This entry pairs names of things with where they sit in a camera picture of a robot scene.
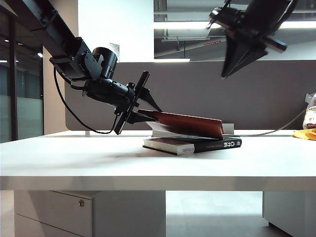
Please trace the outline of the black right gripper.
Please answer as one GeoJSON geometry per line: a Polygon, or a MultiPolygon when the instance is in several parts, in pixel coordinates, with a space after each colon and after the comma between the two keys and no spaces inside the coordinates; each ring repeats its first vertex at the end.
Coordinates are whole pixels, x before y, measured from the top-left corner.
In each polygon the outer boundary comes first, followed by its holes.
{"type": "Polygon", "coordinates": [[[227,47],[222,78],[268,54],[260,47],[237,42],[234,33],[244,33],[251,40],[280,53],[287,49],[285,43],[271,37],[288,18],[287,0],[252,0],[245,10],[232,8],[230,3],[226,0],[223,6],[214,8],[207,25],[208,29],[218,24],[228,30],[225,31],[227,47]]]}

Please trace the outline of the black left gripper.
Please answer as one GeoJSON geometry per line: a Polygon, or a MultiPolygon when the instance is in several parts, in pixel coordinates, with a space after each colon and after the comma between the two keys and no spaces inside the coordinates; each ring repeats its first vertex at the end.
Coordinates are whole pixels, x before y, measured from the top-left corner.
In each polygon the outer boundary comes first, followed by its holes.
{"type": "Polygon", "coordinates": [[[147,102],[157,111],[162,112],[162,109],[151,96],[150,90],[144,87],[149,75],[148,71],[144,71],[137,84],[130,82],[128,85],[123,85],[111,79],[100,79],[89,82],[85,87],[88,97],[110,104],[115,108],[114,114],[116,117],[111,131],[114,131],[117,135],[121,134],[126,123],[156,121],[155,118],[133,110],[134,107],[138,106],[138,99],[147,102]]]}

